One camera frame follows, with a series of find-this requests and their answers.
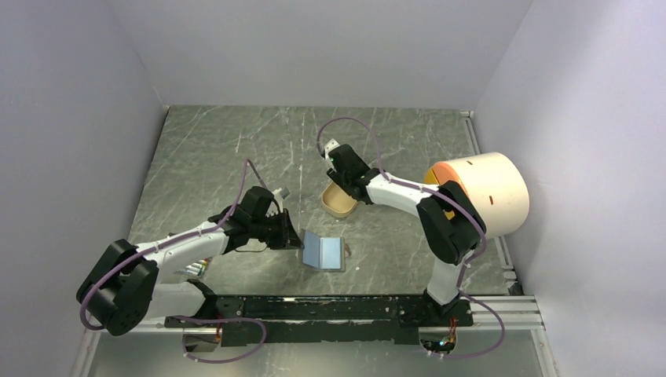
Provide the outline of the grey card holder wallet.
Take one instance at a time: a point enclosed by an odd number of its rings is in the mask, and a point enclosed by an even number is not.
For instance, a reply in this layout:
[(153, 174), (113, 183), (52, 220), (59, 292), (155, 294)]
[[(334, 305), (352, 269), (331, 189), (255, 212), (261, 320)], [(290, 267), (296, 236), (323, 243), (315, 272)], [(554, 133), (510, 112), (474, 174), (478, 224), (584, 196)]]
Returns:
[(344, 272), (349, 248), (343, 237), (319, 236), (303, 229), (298, 258), (303, 265), (322, 272)]

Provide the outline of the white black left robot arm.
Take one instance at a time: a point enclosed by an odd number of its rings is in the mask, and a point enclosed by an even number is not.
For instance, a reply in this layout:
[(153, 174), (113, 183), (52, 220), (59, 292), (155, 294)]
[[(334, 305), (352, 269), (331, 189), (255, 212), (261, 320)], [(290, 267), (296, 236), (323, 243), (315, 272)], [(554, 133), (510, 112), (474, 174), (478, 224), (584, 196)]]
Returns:
[(187, 232), (152, 243), (111, 243), (79, 287), (76, 299), (98, 328), (124, 335), (143, 320), (187, 317), (205, 327), (219, 318), (217, 295), (190, 279), (169, 284), (165, 278), (195, 262), (239, 251), (249, 240), (272, 250), (303, 246), (284, 199), (289, 191), (254, 186), (236, 207)]

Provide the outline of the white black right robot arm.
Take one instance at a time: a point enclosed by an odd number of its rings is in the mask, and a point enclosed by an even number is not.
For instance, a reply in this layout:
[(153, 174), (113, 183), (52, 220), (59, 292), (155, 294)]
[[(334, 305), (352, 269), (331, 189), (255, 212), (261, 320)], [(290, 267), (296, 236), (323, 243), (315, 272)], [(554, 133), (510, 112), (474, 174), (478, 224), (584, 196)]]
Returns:
[(424, 316), (442, 325), (454, 313), (460, 297), (466, 263), (478, 247), (487, 247), (486, 225), (462, 186), (418, 184), (371, 168), (350, 145), (332, 140), (320, 149), (328, 165), (327, 176), (344, 193), (368, 205), (383, 205), (420, 220), (435, 262), (425, 293)]

